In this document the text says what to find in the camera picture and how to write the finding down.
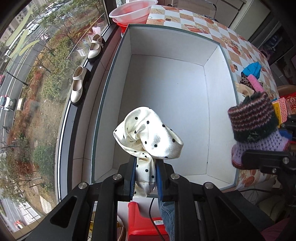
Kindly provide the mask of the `beige knitted hat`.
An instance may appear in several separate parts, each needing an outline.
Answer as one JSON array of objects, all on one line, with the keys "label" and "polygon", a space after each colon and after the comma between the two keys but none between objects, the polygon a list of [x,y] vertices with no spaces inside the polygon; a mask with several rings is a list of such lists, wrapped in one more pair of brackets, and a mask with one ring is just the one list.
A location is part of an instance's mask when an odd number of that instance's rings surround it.
[{"label": "beige knitted hat", "polygon": [[236,83],[236,90],[244,96],[251,96],[254,94],[254,90],[247,85]]}]

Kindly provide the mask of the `cream shoe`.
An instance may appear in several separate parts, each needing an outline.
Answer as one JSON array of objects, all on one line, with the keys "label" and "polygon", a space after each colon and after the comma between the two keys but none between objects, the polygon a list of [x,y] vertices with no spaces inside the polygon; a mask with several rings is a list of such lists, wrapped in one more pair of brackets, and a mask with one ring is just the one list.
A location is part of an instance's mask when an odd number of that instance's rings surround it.
[{"label": "cream shoe", "polygon": [[88,51],[88,60],[95,59],[101,52],[103,48],[103,38],[100,34],[95,34],[91,41],[89,51]]},{"label": "cream shoe", "polygon": [[84,82],[86,73],[87,73],[87,69],[81,65],[78,66],[73,73],[73,76],[72,76],[73,82],[72,82],[72,89],[71,89],[71,95],[70,95],[70,101],[73,104],[78,103],[82,96],[83,82]]}]

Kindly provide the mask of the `red plastic bucket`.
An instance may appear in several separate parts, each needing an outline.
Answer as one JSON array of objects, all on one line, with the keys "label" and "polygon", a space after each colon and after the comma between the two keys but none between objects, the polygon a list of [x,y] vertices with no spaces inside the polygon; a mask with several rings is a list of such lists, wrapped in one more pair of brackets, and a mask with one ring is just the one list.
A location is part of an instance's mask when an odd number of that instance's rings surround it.
[{"label": "red plastic bucket", "polygon": [[116,24],[120,27],[121,33],[124,34],[127,27],[128,27],[128,25],[124,25],[124,24],[121,24],[121,23],[116,23]]}]

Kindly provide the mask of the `red plastic stool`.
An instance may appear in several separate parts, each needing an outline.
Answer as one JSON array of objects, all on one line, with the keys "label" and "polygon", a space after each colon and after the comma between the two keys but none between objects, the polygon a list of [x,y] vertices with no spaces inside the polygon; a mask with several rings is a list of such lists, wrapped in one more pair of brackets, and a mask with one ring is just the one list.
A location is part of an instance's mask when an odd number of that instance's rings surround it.
[{"label": "red plastic stool", "polygon": [[160,217],[146,218],[140,214],[138,203],[128,204],[128,234],[127,238],[133,240],[170,240]]}]

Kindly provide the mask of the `near cream shoe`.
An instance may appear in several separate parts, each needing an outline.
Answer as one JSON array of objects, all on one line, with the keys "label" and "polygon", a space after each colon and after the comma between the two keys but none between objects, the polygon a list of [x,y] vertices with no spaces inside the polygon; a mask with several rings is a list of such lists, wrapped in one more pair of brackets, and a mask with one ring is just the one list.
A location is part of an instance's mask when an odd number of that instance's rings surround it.
[{"label": "near cream shoe", "polygon": [[84,82],[86,73],[87,73],[87,69],[81,65],[78,66],[73,73],[73,76],[72,76],[73,82],[72,82],[72,89],[71,89],[71,95],[70,95],[70,101],[73,104],[78,103],[82,96],[83,82]]}]

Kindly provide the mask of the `white polka dot cloth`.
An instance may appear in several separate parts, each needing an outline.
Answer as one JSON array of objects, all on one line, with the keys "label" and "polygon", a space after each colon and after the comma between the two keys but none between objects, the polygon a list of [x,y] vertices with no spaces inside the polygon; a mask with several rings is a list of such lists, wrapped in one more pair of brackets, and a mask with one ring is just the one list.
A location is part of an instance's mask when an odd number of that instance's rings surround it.
[{"label": "white polka dot cloth", "polygon": [[156,159],[177,159],[183,141],[148,107],[132,110],[115,128],[113,136],[120,147],[136,157],[136,197],[147,197],[156,187]]}]

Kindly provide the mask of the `far cream shoe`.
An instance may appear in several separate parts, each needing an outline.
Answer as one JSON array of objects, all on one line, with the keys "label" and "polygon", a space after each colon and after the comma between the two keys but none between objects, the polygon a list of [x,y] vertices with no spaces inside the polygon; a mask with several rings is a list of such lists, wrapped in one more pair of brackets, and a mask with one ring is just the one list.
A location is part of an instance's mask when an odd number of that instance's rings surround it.
[{"label": "far cream shoe", "polygon": [[100,34],[95,34],[91,41],[89,51],[88,51],[88,60],[95,59],[101,52],[103,48],[103,38]]}]

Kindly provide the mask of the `leopard print cloth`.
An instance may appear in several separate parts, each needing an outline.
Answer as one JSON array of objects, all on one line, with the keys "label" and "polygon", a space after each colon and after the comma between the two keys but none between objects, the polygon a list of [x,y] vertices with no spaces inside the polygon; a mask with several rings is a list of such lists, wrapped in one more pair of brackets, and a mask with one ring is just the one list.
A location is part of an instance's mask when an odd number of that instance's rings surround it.
[{"label": "leopard print cloth", "polygon": [[241,78],[240,78],[240,84],[246,85],[247,87],[249,87],[250,89],[254,90],[252,84],[250,83],[250,81],[247,79],[247,76],[241,72]]}]

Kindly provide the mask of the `wooden chair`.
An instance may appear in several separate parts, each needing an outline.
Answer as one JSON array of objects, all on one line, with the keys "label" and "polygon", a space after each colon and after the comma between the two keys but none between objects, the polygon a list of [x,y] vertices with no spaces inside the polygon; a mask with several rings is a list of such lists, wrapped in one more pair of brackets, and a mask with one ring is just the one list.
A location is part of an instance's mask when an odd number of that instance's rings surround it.
[{"label": "wooden chair", "polygon": [[289,95],[296,92],[295,85],[282,85],[277,88],[280,96]]}]

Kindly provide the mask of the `checkered patterned tablecloth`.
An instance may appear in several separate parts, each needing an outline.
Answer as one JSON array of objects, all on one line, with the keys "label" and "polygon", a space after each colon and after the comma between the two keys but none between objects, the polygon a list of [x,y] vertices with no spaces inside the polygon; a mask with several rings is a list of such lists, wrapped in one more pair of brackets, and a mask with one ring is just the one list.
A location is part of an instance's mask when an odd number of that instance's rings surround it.
[{"label": "checkered patterned tablecloth", "polygon": [[[147,18],[147,24],[183,29],[218,42],[230,65],[232,76],[240,81],[241,72],[251,63],[261,65],[259,82],[263,84],[271,100],[279,99],[276,83],[264,55],[250,42],[233,30],[198,13],[173,6],[154,5]],[[273,176],[259,171],[240,171],[236,188],[253,204],[258,204],[268,196],[275,182]]]}]

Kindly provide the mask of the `large grey storage box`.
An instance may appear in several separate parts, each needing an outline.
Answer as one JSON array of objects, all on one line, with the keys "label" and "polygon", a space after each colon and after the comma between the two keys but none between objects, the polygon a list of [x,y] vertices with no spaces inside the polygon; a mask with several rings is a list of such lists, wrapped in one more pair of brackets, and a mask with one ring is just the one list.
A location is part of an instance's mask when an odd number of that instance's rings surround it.
[{"label": "large grey storage box", "polygon": [[115,174],[129,155],[113,131],[135,108],[154,110],[184,142],[176,173],[197,184],[235,187],[235,144],[227,114],[238,104],[226,52],[217,41],[182,29],[129,25],[112,61],[98,109],[92,182]]}]

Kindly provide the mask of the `blue knitted cloth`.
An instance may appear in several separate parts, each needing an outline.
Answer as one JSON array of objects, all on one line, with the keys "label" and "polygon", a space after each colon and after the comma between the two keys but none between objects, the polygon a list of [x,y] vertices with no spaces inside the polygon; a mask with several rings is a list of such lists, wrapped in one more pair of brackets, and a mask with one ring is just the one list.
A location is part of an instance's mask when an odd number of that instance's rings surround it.
[{"label": "blue knitted cloth", "polygon": [[242,73],[246,76],[253,75],[256,79],[260,78],[261,64],[259,62],[251,63],[245,67]]}]

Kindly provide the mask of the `translucent pink basin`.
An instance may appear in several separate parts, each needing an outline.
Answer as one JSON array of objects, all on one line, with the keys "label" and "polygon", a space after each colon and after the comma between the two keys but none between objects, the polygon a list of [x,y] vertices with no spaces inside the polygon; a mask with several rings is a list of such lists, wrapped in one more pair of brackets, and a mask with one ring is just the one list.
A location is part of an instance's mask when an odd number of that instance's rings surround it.
[{"label": "translucent pink basin", "polygon": [[151,7],[158,4],[158,1],[131,1],[114,9],[109,17],[115,23],[123,25],[145,24]]}]

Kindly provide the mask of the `blue jeans leg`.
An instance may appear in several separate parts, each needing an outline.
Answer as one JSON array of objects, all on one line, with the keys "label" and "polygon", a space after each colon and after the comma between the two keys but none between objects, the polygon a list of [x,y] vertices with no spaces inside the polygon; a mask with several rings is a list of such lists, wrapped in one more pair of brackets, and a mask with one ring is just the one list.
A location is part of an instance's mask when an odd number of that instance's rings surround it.
[{"label": "blue jeans leg", "polygon": [[158,200],[159,212],[170,241],[175,240],[175,203]]}]

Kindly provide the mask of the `striped knitted purple sock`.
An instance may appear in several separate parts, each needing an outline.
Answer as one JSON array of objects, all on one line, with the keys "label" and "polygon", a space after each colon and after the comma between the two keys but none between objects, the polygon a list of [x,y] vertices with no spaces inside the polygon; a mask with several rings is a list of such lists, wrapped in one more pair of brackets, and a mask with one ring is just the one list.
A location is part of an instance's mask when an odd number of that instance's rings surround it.
[{"label": "striped knitted purple sock", "polygon": [[247,150],[288,150],[290,141],[278,130],[279,121],[266,92],[245,97],[239,105],[229,108],[228,116],[236,140],[231,151],[235,168],[243,169],[242,155]]}]

